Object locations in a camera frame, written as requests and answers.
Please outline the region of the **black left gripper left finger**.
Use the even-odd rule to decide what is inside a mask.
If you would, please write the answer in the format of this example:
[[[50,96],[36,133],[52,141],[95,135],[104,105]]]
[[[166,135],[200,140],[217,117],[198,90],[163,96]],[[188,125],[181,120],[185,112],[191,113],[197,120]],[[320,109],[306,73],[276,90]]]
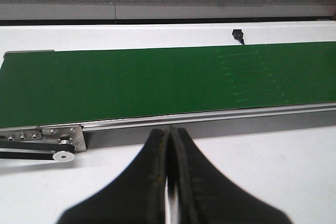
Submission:
[[[66,210],[58,223],[165,223],[166,131],[151,131],[129,166],[108,186]]]

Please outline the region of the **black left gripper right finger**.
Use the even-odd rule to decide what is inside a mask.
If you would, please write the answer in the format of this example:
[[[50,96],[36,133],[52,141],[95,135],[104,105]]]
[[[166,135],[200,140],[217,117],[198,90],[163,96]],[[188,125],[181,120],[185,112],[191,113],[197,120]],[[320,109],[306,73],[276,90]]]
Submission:
[[[223,175],[183,128],[170,128],[167,178],[174,223],[291,222]]]

